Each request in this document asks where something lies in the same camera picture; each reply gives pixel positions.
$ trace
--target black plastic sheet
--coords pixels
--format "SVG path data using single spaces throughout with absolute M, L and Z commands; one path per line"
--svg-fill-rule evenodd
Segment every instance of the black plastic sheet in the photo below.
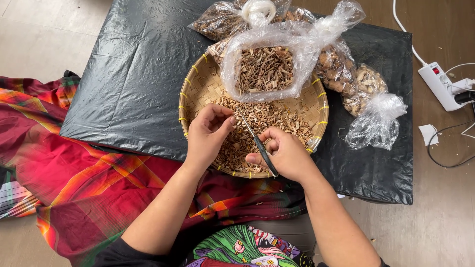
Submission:
M 184 160 L 178 94 L 191 65 L 212 44 L 187 28 L 215 0 L 115 0 L 60 134 L 93 145 Z M 404 97 L 391 151 L 350 150 L 341 139 L 354 118 L 328 91 L 330 118 L 313 158 L 337 192 L 412 204 L 411 34 L 359 24 L 343 35 L 357 63 L 386 78 Z

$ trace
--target gray pants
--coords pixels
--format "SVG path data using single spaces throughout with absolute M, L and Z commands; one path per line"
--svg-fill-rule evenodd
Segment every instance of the gray pants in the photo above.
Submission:
M 303 251 L 309 258 L 314 256 L 317 242 L 308 214 L 290 219 L 255 220 L 246 224 L 282 238 Z

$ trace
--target scissors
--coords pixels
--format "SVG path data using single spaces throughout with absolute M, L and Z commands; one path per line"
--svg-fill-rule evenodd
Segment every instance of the scissors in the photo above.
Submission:
M 264 161 L 267 163 L 267 165 L 269 166 L 269 170 L 271 171 L 272 173 L 272 176 L 276 177 L 277 175 L 279 175 L 279 173 L 277 172 L 277 170 L 275 169 L 274 165 L 272 164 L 272 162 L 270 161 L 270 158 L 269 156 L 267 155 L 267 150 L 264 148 L 264 145 L 262 144 L 261 140 L 259 139 L 259 136 L 257 136 L 254 131 L 251 129 L 251 126 L 249 125 L 249 123 L 247 123 L 246 119 L 244 118 L 244 116 L 241 114 L 241 111 L 239 110 L 238 107 L 236 107 L 237 111 L 239 112 L 239 115 L 241 115 L 244 123 L 247 125 L 247 128 L 249 129 L 249 131 L 251 132 L 252 134 L 252 137 L 254 138 L 254 142 L 256 142 L 256 145 L 257 147 L 259 148 L 259 151 L 261 152 L 261 155 L 262 157 L 264 158 Z

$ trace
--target plaid sarong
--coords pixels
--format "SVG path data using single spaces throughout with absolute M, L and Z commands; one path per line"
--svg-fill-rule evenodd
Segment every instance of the plaid sarong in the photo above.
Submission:
M 37 212 L 46 242 L 73 266 L 90 266 L 181 166 L 163 158 L 107 153 L 58 135 L 79 84 L 0 77 L 0 218 Z M 182 229 L 304 213 L 300 186 L 207 171 Z

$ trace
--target forearm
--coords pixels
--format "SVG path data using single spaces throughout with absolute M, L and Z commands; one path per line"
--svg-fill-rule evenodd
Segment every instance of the forearm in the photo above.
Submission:
M 302 184 L 305 202 L 322 257 L 332 267 L 379 267 L 381 260 L 364 233 L 315 167 Z
M 185 162 L 150 205 L 122 235 L 132 248 L 154 255 L 169 253 L 190 209 L 205 169 Z

